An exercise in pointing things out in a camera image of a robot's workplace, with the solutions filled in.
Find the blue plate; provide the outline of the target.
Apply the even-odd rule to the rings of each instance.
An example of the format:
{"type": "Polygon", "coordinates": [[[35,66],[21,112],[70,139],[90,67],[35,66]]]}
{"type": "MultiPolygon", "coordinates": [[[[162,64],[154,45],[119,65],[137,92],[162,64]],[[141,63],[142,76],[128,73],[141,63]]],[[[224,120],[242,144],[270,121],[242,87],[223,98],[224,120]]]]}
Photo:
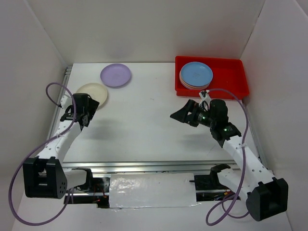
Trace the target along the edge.
{"type": "Polygon", "coordinates": [[[189,62],[180,71],[182,81],[193,87],[209,85],[213,79],[212,69],[201,62],[189,62]]]}

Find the purple plate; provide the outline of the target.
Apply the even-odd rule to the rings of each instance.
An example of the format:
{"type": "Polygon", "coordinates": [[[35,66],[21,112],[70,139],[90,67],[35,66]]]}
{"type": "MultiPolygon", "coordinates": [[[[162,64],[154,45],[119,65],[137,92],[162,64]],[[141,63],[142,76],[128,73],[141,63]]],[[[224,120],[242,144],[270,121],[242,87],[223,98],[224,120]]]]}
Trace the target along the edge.
{"type": "Polygon", "coordinates": [[[181,72],[179,73],[179,79],[180,79],[181,84],[182,84],[184,87],[186,87],[186,88],[188,88],[188,89],[190,89],[190,90],[204,90],[204,89],[206,89],[206,88],[210,85],[210,83],[208,83],[208,84],[206,84],[206,85],[203,85],[203,86],[199,86],[199,87],[190,85],[190,84],[186,83],[186,82],[183,80],[182,75],[181,75],[181,72]]]}
{"type": "Polygon", "coordinates": [[[102,83],[111,88],[125,86],[131,80],[131,70],[124,64],[110,64],[100,73],[102,83]]]}

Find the orange plate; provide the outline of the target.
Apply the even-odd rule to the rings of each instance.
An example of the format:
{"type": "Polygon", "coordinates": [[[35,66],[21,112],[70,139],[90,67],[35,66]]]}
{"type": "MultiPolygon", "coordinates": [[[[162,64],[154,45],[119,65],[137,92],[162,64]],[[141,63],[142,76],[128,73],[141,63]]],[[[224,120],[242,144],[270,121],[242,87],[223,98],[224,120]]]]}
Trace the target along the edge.
{"type": "Polygon", "coordinates": [[[181,78],[180,78],[180,82],[181,82],[181,84],[182,84],[185,88],[190,89],[190,90],[204,90],[204,89],[206,89],[206,88],[209,86],[209,84],[207,84],[207,85],[204,85],[204,86],[194,87],[194,86],[192,86],[192,85],[187,84],[187,83],[186,83],[183,79],[181,79],[181,78]]]}

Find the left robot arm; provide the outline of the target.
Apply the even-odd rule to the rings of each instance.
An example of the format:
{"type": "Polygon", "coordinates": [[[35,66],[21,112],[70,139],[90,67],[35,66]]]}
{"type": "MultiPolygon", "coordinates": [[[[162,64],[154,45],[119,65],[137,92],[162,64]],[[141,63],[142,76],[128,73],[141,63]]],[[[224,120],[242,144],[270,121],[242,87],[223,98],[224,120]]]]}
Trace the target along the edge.
{"type": "Polygon", "coordinates": [[[88,168],[64,170],[64,157],[72,143],[88,127],[99,106],[99,102],[86,93],[73,94],[73,102],[63,97],[65,113],[60,118],[55,139],[33,158],[23,163],[25,194],[30,198],[64,197],[67,190],[79,187],[90,192],[95,186],[93,174],[88,168]]]}

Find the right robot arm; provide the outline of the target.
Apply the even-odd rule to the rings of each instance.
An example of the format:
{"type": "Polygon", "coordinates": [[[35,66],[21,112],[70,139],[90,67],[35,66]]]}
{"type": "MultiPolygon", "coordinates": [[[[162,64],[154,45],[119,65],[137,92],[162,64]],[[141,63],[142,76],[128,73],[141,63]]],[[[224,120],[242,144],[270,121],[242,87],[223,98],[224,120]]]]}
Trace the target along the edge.
{"type": "Polygon", "coordinates": [[[208,179],[203,176],[194,178],[196,186],[207,183],[217,189],[222,186],[229,188],[232,195],[228,198],[241,199],[246,205],[247,213],[256,221],[287,210],[287,182],[283,178],[277,179],[245,145],[244,135],[229,121],[228,108],[223,100],[214,99],[209,103],[205,100],[200,103],[188,100],[184,107],[172,113],[170,118],[192,127],[208,127],[213,139],[234,159],[242,171],[237,175],[227,164],[216,165],[210,169],[208,179]]]}

